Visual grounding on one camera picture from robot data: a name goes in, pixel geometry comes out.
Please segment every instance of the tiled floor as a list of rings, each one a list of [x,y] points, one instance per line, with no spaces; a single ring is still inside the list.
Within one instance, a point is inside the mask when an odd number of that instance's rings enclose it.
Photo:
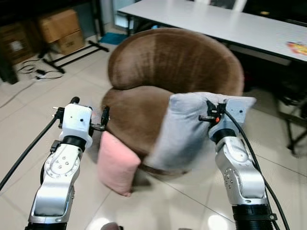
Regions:
[[[53,106],[65,106],[78,95],[81,103],[99,108],[101,98],[111,88],[106,72],[109,55],[101,51],[72,63],[65,67],[67,73],[63,78],[37,82],[0,109],[0,178],[51,119]],[[36,64],[48,69],[43,63]],[[27,76],[21,77],[23,80],[15,85],[3,83],[0,86],[0,105],[31,82]],[[271,95],[260,91],[250,94],[259,101],[247,116],[247,135],[291,229],[305,230],[307,159],[294,158],[285,148],[285,124],[276,117]],[[298,132],[300,128],[296,126],[295,130]],[[59,133],[54,126],[0,192],[1,229],[20,230],[27,225],[39,186],[41,165]],[[304,154],[307,143],[303,144]],[[81,174],[75,183],[69,230],[100,230],[110,221],[117,221],[125,230],[235,229],[224,183],[215,167],[214,153],[205,155],[193,171],[177,179],[158,180],[138,172],[140,183],[130,198],[119,196],[99,183],[93,161],[95,154],[97,144],[83,155]]]

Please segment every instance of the cardboard box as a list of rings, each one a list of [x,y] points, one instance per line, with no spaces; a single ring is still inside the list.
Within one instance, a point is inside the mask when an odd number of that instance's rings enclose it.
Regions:
[[[0,27],[0,46],[4,56],[12,64],[22,62],[34,55],[20,23]]]
[[[38,19],[44,40],[52,43],[80,30],[77,12],[69,9]]]
[[[84,46],[84,39],[81,30],[59,39],[58,45],[61,53],[64,55],[82,48]]]

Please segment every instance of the table leg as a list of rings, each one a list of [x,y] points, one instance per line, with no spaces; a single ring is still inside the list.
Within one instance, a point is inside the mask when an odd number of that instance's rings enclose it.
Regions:
[[[128,21],[128,27],[127,27],[127,36],[130,36],[130,21],[131,21],[131,16],[127,15],[127,21]]]

